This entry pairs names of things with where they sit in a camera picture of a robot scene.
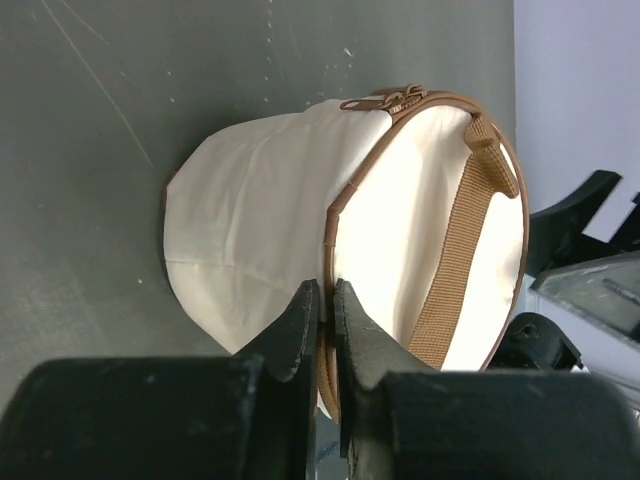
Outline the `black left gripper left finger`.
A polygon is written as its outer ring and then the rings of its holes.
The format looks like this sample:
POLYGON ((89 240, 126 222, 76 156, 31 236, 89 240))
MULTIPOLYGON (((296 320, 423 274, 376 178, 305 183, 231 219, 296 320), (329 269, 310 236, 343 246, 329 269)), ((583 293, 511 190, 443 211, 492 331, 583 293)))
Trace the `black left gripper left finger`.
POLYGON ((296 375, 319 318, 319 285, 316 280, 305 280, 285 310, 236 356, 260 356, 276 380, 287 382, 296 375))

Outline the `cream round laundry bag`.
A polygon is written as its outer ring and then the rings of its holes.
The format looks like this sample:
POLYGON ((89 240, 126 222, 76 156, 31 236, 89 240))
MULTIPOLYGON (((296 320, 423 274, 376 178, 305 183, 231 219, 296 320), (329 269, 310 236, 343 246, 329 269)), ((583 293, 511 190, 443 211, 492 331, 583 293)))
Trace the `cream round laundry bag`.
POLYGON ((417 84, 223 129, 166 189, 171 288, 230 353, 302 281, 331 302, 345 280, 423 364, 484 370, 517 303, 528 241, 508 139, 474 100, 417 84))

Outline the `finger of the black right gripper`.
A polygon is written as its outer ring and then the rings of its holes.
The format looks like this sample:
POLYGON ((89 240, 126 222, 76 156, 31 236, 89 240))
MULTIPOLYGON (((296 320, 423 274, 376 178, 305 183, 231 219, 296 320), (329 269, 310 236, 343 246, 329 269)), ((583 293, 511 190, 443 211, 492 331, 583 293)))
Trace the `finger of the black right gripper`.
POLYGON ((566 264, 569 252, 621 179, 618 173, 596 170, 567 197, 529 216, 527 275, 537 277, 566 264))

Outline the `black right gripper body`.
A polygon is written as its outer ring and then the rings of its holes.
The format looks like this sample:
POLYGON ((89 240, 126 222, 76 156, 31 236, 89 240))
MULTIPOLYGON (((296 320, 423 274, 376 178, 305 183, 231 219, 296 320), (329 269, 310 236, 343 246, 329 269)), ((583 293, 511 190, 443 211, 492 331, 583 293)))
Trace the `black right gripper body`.
POLYGON ((526 296, 490 366, 574 370, 639 393, 639 253, 563 263, 530 257, 526 296))

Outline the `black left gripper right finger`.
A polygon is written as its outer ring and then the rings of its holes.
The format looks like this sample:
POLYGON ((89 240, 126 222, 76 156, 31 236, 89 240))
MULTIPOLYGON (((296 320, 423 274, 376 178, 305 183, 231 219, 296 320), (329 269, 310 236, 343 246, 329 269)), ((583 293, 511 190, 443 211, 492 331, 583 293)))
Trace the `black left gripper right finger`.
POLYGON ((372 390, 390 372, 435 373, 365 312, 350 282, 340 279, 334 300, 335 343, 341 390, 372 390))

